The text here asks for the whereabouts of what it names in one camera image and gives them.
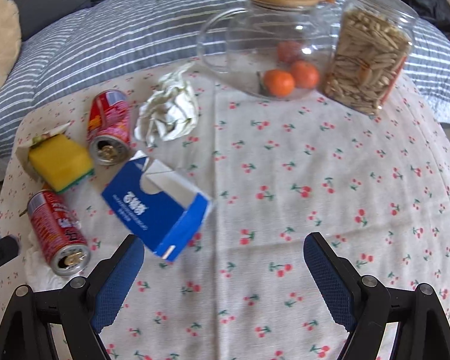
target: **metal bolt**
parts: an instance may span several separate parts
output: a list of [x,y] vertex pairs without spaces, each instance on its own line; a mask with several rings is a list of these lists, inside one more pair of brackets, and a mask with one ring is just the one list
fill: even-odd
[[425,295],[433,294],[432,286],[430,284],[427,284],[427,283],[420,284],[420,291],[422,291],[422,293],[425,294]]
[[367,287],[376,287],[378,280],[368,274],[362,277],[362,283]]
[[72,288],[82,288],[84,285],[85,285],[84,277],[78,276],[70,280],[70,287]]
[[20,286],[17,288],[17,290],[15,291],[15,294],[17,296],[24,296],[28,293],[28,287],[27,286]]

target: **red can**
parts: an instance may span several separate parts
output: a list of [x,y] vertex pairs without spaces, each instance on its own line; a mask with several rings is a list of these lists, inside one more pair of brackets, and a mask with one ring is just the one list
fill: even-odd
[[90,261],[87,240],[78,228],[63,199],[50,190],[41,190],[28,202],[28,217],[43,256],[59,276],[70,276]]
[[101,165],[122,162],[130,152],[130,110],[125,93],[99,93],[91,103],[87,140],[92,157]]

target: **cherry print tablecloth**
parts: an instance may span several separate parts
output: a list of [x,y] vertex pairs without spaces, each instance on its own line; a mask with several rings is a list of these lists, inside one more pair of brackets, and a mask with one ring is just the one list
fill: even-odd
[[[68,121],[68,135],[84,144],[94,95],[125,91],[136,118],[158,77],[174,66],[37,109],[15,144]],[[316,92],[301,101],[260,101],[195,69],[187,78],[198,96],[198,127],[148,153],[186,171],[214,196],[215,210],[174,264],[146,253],[115,323],[101,333],[112,359],[336,359],[346,332],[303,262],[303,239],[312,231],[387,286],[432,284],[450,322],[450,143],[407,77],[380,117],[369,118]],[[97,166],[65,194],[94,251],[86,275],[127,234],[100,197],[118,169]],[[31,227],[18,213],[39,188],[13,156],[0,234],[18,235],[22,254],[0,268],[0,320],[14,288],[27,281]],[[382,359],[394,334],[385,334]],[[69,359],[63,340],[55,342]]]

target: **pitcher handle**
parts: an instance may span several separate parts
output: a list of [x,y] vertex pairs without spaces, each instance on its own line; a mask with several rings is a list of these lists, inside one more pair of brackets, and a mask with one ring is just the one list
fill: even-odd
[[205,36],[207,35],[207,31],[212,27],[217,21],[227,19],[230,16],[236,15],[238,13],[246,12],[246,8],[231,8],[224,10],[222,12],[218,12],[217,14],[210,17],[207,21],[205,21],[204,25],[200,29],[199,34],[197,35],[197,54],[202,60],[203,64],[218,73],[227,73],[227,67],[226,66],[220,66],[218,64],[212,64],[207,61],[205,56]]

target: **tangerine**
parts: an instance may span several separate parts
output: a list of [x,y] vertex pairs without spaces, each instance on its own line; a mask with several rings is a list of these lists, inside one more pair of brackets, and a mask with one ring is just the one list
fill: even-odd
[[291,64],[300,59],[302,45],[295,40],[284,40],[277,45],[278,60]]
[[263,85],[273,96],[283,97],[292,93],[295,88],[295,80],[287,71],[273,69],[263,75]]
[[318,69],[310,62],[296,61],[290,68],[297,88],[314,89],[320,81]]

